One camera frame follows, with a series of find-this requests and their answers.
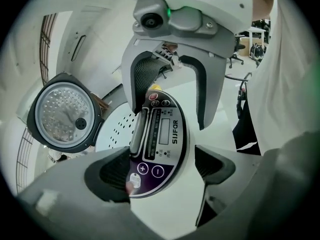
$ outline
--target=button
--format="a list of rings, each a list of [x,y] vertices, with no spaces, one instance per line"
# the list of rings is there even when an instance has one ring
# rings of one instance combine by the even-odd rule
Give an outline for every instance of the button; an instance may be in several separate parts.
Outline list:
[[[140,188],[141,186],[141,178],[140,175],[137,173],[131,173],[130,175],[130,181],[133,183],[133,187],[135,189]]]
[[[159,100],[154,100],[154,101],[151,102],[151,106],[152,107],[156,107],[158,105],[159,105]]]
[[[165,175],[165,169],[160,165],[156,165],[152,168],[151,173],[154,177],[161,178]]]
[[[139,163],[136,168],[141,175],[145,175],[149,171],[149,167],[145,162]]]
[[[165,100],[163,100],[162,101],[162,106],[164,106],[164,107],[167,107],[167,106],[169,106],[170,105],[170,101],[169,100],[167,100],[167,99],[165,99]]]
[[[158,93],[152,93],[152,94],[150,94],[150,96],[149,96],[149,100],[150,101],[154,101],[154,100],[156,100],[158,98]]]

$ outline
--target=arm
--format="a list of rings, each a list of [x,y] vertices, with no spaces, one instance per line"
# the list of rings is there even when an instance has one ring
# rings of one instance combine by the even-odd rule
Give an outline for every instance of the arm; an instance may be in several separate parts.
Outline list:
[[[274,0],[253,0],[252,21],[264,19],[269,16]]]

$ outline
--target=red button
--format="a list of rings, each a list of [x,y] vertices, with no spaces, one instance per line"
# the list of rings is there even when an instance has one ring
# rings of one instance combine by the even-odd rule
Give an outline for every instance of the red button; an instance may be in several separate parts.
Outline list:
[[[150,94],[150,96],[149,96],[149,100],[150,100],[150,101],[154,101],[156,98],[158,98],[158,94],[157,94],[157,93],[152,93],[152,94]]]

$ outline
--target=yellow object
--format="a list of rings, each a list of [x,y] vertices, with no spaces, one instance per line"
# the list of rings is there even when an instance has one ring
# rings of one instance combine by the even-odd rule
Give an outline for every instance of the yellow object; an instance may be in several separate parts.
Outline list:
[[[162,91],[159,84],[153,84],[149,89]]]

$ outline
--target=open lid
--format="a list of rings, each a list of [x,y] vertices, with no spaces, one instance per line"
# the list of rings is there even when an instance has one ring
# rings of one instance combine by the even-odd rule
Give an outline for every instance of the open lid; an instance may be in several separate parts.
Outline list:
[[[43,145],[77,153],[95,145],[103,122],[99,104],[90,91],[74,76],[60,73],[35,98],[27,127]]]

